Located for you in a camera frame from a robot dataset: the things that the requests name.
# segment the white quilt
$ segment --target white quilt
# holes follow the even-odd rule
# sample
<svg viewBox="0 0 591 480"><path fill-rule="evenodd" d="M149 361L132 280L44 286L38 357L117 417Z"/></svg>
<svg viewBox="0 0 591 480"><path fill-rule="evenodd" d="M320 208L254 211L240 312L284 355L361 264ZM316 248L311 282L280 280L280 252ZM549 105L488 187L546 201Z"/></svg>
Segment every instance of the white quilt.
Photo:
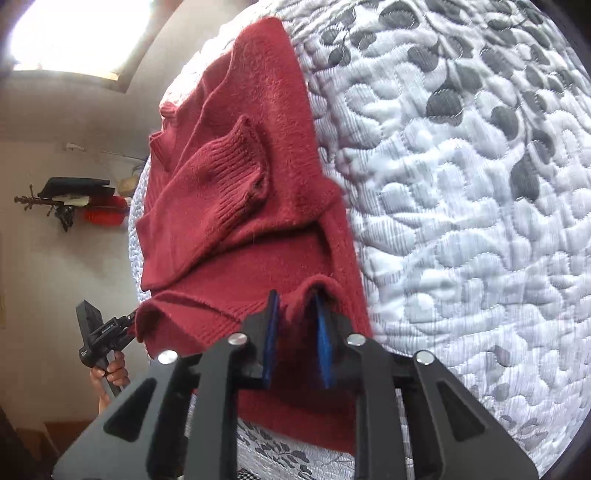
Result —
<svg viewBox="0 0 591 480"><path fill-rule="evenodd" d="M574 51L523 0L262 1L163 101L181 103L267 16L291 37L343 189L375 338L433 351L543 474L591 407L591 83ZM148 171L129 223L140 300ZM242 422L239 463L261 478L353 475L348 455Z"/></svg>

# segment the knit fabric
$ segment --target knit fabric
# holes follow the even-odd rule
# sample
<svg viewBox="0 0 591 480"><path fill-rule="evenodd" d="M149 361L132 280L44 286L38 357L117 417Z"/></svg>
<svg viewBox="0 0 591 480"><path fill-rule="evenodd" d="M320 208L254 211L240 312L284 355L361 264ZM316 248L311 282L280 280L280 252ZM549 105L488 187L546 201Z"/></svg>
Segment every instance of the knit fabric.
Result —
<svg viewBox="0 0 591 480"><path fill-rule="evenodd" d="M354 408L316 388L316 322L323 290L353 328L371 335L340 189L322 175L301 72L281 23L243 31L153 135L146 213L137 223L152 291L138 339L201 352L281 296L270 391L243 391L239 415L326 448L353 451Z"/></svg>

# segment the sweater sleeve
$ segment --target sweater sleeve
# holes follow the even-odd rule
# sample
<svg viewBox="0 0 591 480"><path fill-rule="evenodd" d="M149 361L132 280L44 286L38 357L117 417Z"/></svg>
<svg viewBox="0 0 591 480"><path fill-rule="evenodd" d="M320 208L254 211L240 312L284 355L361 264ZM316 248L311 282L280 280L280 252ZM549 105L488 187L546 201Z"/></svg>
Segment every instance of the sweater sleeve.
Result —
<svg viewBox="0 0 591 480"><path fill-rule="evenodd" d="M165 288L185 275L265 202L268 189L265 150L242 115L228 135L183 164L138 221L142 289Z"/></svg>

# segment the white wall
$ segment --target white wall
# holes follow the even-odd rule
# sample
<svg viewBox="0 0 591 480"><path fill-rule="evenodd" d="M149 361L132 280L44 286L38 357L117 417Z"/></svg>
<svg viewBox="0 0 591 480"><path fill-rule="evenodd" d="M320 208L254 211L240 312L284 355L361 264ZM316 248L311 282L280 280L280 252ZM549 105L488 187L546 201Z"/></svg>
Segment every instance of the white wall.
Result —
<svg viewBox="0 0 591 480"><path fill-rule="evenodd" d="M160 128L158 104L182 66L250 2L184 0L161 30L123 94L50 79L0 79L0 272L7 327L0 329L0 404L14 425L89 419L96 397L80 363L74 308L83 299L105 319L136 306L127 233L83 222L64 233L47 209L23 212L15 195L38 192L51 176L118 179L130 166L112 157L64 152L77 143L92 151L148 154ZM126 355L132 376L145 368L141 346Z"/></svg>
<svg viewBox="0 0 591 480"><path fill-rule="evenodd" d="M0 142L0 243L6 326L0 329L0 404L14 426L91 419L97 398L82 346L76 305L86 299L105 320L137 305L129 270L127 231L84 223L68 233L48 208L24 212L14 196L41 190L51 176L119 180L132 165L109 157L65 152L49 143ZM141 345L125 349L131 376L147 368Z"/></svg>

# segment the black robotic claw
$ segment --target black robotic claw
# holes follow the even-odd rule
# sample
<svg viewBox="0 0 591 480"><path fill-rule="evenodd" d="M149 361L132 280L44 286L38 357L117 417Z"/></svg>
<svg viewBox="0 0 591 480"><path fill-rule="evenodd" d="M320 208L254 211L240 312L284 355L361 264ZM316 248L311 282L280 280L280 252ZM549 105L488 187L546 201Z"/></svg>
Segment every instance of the black robotic claw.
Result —
<svg viewBox="0 0 591 480"><path fill-rule="evenodd" d="M356 480L407 477L404 405L417 480L534 480L534 464L464 386L427 351L394 355L355 333L320 295L318 359L326 388L357 396ZM269 388L279 298L205 353L158 356L58 461L55 480L173 478L191 392L199 399L184 461L186 480L236 478L236 393Z"/></svg>

